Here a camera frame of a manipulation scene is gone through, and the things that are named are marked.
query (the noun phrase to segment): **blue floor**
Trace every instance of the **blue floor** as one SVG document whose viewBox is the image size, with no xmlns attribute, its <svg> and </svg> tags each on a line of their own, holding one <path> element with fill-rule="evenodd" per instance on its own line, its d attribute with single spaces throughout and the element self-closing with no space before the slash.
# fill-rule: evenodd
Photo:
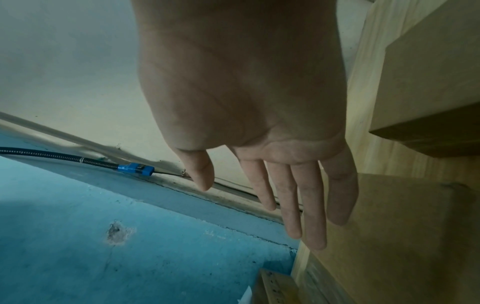
<svg viewBox="0 0 480 304">
<path fill-rule="evenodd" d="M 287 246 L 47 170 L 0 157 L 0 172 L 2 304 L 236 304 L 260 267 L 293 264 Z"/>
</svg>

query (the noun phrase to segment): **human hand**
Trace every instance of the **human hand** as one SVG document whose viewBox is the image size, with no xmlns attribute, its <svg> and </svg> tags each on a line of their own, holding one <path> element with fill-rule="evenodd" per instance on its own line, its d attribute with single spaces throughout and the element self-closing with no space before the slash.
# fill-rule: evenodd
<svg viewBox="0 0 480 304">
<path fill-rule="evenodd" d="M 207 149 L 227 145 L 287 233 L 327 244 L 326 216 L 345 224 L 358 196 L 345 142 L 346 76 L 335 1 L 132 0 L 139 79 L 166 142 L 201 190 Z M 328 206 L 319 162 L 329 178 Z"/>
</svg>

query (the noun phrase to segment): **cable connector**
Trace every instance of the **cable connector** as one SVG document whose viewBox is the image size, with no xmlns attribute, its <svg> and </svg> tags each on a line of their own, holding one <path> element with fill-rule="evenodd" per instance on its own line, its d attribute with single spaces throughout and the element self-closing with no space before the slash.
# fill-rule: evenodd
<svg viewBox="0 0 480 304">
<path fill-rule="evenodd" d="M 118 165 L 118 171 L 125 173 L 137 173 L 145 176 L 151 176 L 155 171 L 152 166 L 130 163 L 128 165 Z"/>
</svg>

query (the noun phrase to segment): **finger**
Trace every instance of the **finger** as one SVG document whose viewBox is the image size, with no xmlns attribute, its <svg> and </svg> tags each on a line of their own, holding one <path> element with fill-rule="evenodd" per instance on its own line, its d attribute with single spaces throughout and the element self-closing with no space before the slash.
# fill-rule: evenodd
<svg viewBox="0 0 480 304">
<path fill-rule="evenodd" d="M 350 148 L 344 148 L 334 157 L 321 161 L 328 175 L 326 214 L 337 225 L 345 225 L 359 196 L 357 168 Z"/>
<path fill-rule="evenodd" d="M 270 211 L 277 208 L 274 192 L 269 182 L 269 174 L 262 160 L 240 160 L 240 166 L 250 181 L 262 205 Z"/>
<path fill-rule="evenodd" d="M 295 184 L 292 170 L 285 164 L 267 163 L 266 165 L 280 201 L 280 211 L 286 232 L 292 238 L 301 238 L 302 225 L 297 184 Z"/>
<path fill-rule="evenodd" d="M 203 151 L 185 151 L 172 148 L 179 157 L 187 173 L 201 191 L 210 189 L 215 180 L 214 165 L 209 154 Z"/>
<path fill-rule="evenodd" d="M 303 203 L 305 242 L 310 249 L 321 250 L 327 246 L 324 184 L 317 161 L 291 166 Z"/>
</svg>

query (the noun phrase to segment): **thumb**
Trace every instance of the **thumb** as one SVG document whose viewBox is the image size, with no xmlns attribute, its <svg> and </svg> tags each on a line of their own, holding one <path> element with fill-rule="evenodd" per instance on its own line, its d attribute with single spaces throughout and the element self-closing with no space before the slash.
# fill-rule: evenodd
<svg viewBox="0 0 480 304">
<path fill-rule="evenodd" d="M 215 180 L 214 165 L 206 150 L 186 151 L 172 148 L 179 157 L 187 173 L 201 191 L 209 190 Z"/>
</svg>

